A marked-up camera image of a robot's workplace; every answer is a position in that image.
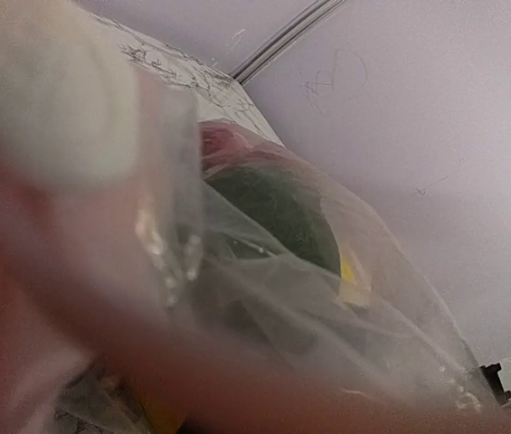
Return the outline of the clear zip top bag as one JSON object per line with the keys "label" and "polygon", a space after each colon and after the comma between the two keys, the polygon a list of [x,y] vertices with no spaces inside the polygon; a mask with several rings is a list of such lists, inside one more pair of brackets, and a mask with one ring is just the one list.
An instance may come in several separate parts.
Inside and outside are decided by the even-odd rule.
{"label": "clear zip top bag", "polygon": [[0,1],[0,433],[78,418],[144,432],[456,428],[494,407],[453,318],[362,200],[291,153],[318,193],[341,279],[224,199],[196,100],[127,60],[72,1]]}

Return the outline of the green fake avocado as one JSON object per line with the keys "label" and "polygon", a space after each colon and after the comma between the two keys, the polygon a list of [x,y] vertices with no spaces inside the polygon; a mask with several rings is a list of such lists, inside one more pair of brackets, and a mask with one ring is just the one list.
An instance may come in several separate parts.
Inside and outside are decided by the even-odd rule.
{"label": "green fake avocado", "polygon": [[340,253],[318,193],[276,166],[233,165],[206,179],[217,193],[299,258],[339,275]]}

